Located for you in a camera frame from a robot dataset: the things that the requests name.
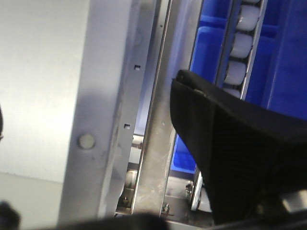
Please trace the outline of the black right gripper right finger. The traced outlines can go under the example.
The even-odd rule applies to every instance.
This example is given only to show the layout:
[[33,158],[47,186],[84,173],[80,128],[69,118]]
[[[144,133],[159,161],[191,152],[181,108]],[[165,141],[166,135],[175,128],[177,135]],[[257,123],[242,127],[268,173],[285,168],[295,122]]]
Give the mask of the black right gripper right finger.
[[199,75],[172,80],[173,127],[199,168],[213,220],[277,214],[280,195],[307,187],[307,123],[242,101]]

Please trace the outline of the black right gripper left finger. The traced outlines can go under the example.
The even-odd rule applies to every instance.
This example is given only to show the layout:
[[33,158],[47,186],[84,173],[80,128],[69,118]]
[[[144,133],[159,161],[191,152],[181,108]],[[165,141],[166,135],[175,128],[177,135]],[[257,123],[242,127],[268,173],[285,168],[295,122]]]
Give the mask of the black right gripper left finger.
[[4,120],[3,120],[3,112],[0,107],[0,141],[3,139],[3,128],[4,128]]

